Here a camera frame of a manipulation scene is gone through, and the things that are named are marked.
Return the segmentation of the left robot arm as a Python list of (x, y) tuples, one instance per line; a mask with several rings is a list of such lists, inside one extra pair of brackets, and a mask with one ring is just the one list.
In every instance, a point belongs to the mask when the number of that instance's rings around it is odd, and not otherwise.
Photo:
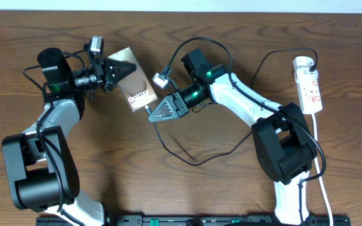
[(46, 78), (37, 87), (43, 112), (20, 134), (1, 143), (11, 199), (16, 208), (57, 215), (72, 225), (117, 225), (98, 201), (80, 189), (74, 159), (67, 144), (71, 129), (85, 111), (85, 97), (97, 89), (110, 91), (136, 71), (127, 61), (110, 60), (85, 47), (90, 66), (71, 70), (67, 58), (79, 53), (47, 48), (37, 56)]

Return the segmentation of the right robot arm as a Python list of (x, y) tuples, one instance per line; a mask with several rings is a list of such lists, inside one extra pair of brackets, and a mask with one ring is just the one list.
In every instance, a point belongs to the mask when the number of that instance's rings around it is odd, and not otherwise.
[(206, 99), (223, 105), (250, 128), (258, 162), (274, 182), (275, 215), (280, 223), (304, 225), (309, 217), (305, 186), (319, 144), (300, 108), (272, 102), (242, 83), (224, 65), (213, 65), (196, 49), (182, 58), (192, 85), (168, 94), (148, 111), (148, 120), (179, 119)]

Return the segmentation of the bronze Galaxy smartphone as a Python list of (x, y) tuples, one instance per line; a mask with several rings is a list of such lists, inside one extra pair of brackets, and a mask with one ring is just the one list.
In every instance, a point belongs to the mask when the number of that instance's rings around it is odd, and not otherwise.
[(136, 65), (133, 73), (118, 82), (119, 88), (133, 112), (156, 101), (158, 97), (130, 47), (108, 56), (108, 59)]

